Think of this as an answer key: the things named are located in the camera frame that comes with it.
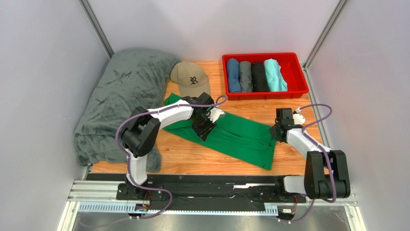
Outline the tan baseball cap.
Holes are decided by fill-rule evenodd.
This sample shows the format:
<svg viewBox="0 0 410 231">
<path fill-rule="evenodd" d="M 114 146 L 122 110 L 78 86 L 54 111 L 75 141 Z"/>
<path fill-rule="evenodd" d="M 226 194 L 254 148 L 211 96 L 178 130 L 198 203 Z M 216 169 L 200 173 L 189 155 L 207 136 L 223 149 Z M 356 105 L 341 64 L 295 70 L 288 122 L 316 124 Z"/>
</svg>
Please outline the tan baseball cap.
<svg viewBox="0 0 410 231">
<path fill-rule="evenodd" d="M 199 97 L 202 93 L 211 94 L 207 74 L 195 63 L 176 64 L 171 71 L 170 79 L 177 83 L 181 97 Z"/>
</svg>

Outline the grey rolled t-shirt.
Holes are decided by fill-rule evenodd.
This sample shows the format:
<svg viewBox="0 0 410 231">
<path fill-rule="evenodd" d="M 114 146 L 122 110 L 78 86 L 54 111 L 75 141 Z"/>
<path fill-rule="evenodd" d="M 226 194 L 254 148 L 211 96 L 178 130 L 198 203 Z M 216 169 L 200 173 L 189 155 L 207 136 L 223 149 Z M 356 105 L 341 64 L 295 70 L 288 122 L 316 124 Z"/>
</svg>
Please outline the grey rolled t-shirt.
<svg viewBox="0 0 410 231">
<path fill-rule="evenodd" d="M 242 93 L 253 91 L 252 70 L 249 61 L 242 61 L 239 63 L 239 82 Z"/>
</svg>

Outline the black rolled t-shirt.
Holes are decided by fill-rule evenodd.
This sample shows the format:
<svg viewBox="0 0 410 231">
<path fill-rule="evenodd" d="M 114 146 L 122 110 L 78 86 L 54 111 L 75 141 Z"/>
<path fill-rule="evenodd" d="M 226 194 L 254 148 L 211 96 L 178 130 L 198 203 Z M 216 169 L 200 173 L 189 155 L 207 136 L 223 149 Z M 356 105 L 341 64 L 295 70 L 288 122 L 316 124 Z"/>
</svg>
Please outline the black rolled t-shirt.
<svg viewBox="0 0 410 231">
<path fill-rule="evenodd" d="M 253 92 L 269 92 L 264 66 L 261 62 L 251 64 Z"/>
</svg>

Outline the red plastic bin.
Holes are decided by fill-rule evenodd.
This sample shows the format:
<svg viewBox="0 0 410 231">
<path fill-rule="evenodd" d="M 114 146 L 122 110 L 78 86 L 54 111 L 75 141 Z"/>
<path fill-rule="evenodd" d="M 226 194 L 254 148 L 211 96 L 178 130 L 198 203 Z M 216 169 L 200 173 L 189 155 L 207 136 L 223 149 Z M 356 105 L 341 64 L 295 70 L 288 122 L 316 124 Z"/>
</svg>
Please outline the red plastic bin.
<svg viewBox="0 0 410 231">
<path fill-rule="evenodd" d="M 249 92 L 231 93 L 228 86 L 227 62 L 234 58 L 239 62 L 249 61 L 264 62 L 266 59 L 274 59 L 281 66 L 281 74 L 288 85 L 288 91 L 280 92 Z M 298 57 L 294 52 L 282 53 L 244 53 L 222 55 L 222 66 L 224 72 L 225 94 L 230 101 L 240 100 L 269 100 L 269 99 L 293 99 L 300 98 L 309 92 L 309 87 L 304 77 Z"/>
</svg>

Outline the green t-shirt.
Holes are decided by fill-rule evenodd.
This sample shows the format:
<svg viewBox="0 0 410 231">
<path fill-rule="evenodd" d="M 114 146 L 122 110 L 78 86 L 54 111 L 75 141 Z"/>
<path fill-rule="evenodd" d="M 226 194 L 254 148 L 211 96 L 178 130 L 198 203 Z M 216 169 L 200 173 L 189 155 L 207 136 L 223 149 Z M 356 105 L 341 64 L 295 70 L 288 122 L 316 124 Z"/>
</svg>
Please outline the green t-shirt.
<svg viewBox="0 0 410 231">
<path fill-rule="evenodd" d="M 270 170 L 277 141 L 269 133 L 271 126 L 226 113 L 206 141 L 192 129 L 192 122 L 183 120 L 167 126 L 165 131 L 222 154 Z"/>
</svg>

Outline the grey plush pillow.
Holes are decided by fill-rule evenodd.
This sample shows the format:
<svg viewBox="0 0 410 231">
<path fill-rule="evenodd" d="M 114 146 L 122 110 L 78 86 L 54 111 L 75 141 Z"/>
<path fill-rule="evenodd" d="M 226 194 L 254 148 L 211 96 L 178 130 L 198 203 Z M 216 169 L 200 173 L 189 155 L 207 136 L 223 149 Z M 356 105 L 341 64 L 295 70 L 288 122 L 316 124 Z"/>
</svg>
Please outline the grey plush pillow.
<svg viewBox="0 0 410 231">
<path fill-rule="evenodd" d="M 112 56 L 74 131 L 80 166 L 126 163 L 127 155 L 115 141 L 118 127 L 139 106 L 162 106 L 170 73 L 180 62 L 171 53 L 149 48 L 125 49 Z"/>
</svg>

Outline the blue rolled t-shirt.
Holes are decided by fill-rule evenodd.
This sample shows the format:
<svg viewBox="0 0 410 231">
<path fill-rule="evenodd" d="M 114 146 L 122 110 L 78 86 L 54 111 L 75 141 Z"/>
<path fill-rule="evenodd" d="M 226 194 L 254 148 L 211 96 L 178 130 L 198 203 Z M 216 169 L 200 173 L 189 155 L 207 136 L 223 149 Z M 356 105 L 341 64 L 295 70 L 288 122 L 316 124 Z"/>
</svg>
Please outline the blue rolled t-shirt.
<svg viewBox="0 0 410 231">
<path fill-rule="evenodd" d="M 239 82 L 239 70 L 240 64 L 239 61 L 230 58 L 226 65 L 227 68 L 227 80 L 228 80 L 228 89 L 230 93 L 240 93 L 241 92 L 241 85 Z"/>
</svg>

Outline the aluminium frame rail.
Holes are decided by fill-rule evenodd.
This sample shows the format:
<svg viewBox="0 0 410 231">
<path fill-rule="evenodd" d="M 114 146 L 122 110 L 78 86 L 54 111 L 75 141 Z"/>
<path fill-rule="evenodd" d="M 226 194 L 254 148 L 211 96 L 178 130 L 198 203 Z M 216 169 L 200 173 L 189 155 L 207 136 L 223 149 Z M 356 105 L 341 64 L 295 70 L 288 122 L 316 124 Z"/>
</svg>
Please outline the aluminium frame rail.
<svg viewBox="0 0 410 231">
<path fill-rule="evenodd" d="M 60 231 L 364 231 L 354 195 L 281 195 L 275 176 L 150 175 L 133 196 L 122 174 L 74 181 Z"/>
</svg>

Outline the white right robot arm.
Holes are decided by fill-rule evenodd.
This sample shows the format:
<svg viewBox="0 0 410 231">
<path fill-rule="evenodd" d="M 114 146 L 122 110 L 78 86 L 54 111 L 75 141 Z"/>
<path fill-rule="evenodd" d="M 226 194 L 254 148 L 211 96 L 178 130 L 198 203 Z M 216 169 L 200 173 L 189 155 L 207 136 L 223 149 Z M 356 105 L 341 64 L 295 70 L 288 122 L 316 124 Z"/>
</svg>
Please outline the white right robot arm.
<svg viewBox="0 0 410 231">
<path fill-rule="evenodd" d="M 278 177 L 280 190 L 329 202 L 348 198 L 351 188 L 346 154 L 314 139 L 303 126 L 304 121 L 299 111 L 276 109 L 275 124 L 269 133 L 276 141 L 295 148 L 306 160 L 304 175 Z"/>
</svg>

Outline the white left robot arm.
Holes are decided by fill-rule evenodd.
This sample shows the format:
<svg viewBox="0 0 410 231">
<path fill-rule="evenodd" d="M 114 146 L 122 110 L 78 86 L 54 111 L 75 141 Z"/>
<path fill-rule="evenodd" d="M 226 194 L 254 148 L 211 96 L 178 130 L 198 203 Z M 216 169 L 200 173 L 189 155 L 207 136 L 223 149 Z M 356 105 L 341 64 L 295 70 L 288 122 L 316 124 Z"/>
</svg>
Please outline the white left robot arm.
<svg viewBox="0 0 410 231">
<path fill-rule="evenodd" d="M 119 184 L 116 198 L 141 200 L 152 190 L 144 186 L 148 179 L 147 160 L 160 130 L 180 121 L 191 121 L 194 133 L 206 141 L 217 121 L 226 114 L 219 105 L 204 92 L 198 97 L 186 96 L 160 108 L 135 108 L 115 134 L 118 147 L 127 156 L 126 180 Z"/>
</svg>

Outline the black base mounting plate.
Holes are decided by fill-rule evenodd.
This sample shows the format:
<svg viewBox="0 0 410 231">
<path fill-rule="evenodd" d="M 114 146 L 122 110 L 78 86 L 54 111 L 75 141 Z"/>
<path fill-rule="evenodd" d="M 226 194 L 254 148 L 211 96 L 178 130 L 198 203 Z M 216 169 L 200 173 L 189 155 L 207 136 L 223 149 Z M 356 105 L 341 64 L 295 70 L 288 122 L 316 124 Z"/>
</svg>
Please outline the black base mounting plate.
<svg viewBox="0 0 410 231">
<path fill-rule="evenodd" d="M 293 207 L 304 204 L 301 195 L 285 194 L 277 176 L 251 175 L 160 175 L 149 174 L 144 186 L 151 188 L 141 200 L 150 209 L 179 211 L 259 212 L 266 203 Z"/>
</svg>

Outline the turquoise rolled t-shirt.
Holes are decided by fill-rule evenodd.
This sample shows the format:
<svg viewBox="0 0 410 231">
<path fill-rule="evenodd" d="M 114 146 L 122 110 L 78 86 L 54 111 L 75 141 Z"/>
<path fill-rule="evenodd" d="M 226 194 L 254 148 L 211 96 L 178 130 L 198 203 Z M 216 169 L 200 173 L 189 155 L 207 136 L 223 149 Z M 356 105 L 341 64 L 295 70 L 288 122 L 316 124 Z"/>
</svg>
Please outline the turquoise rolled t-shirt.
<svg viewBox="0 0 410 231">
<path fill-rule="evenodd" d="M 277 60 L 266 59 L 264 61 L 265 75 L 267 85 L 272 92 L 288 91 L 287 82 L 284 80 L 281 73 L 281 66 Z"/>
</svg>

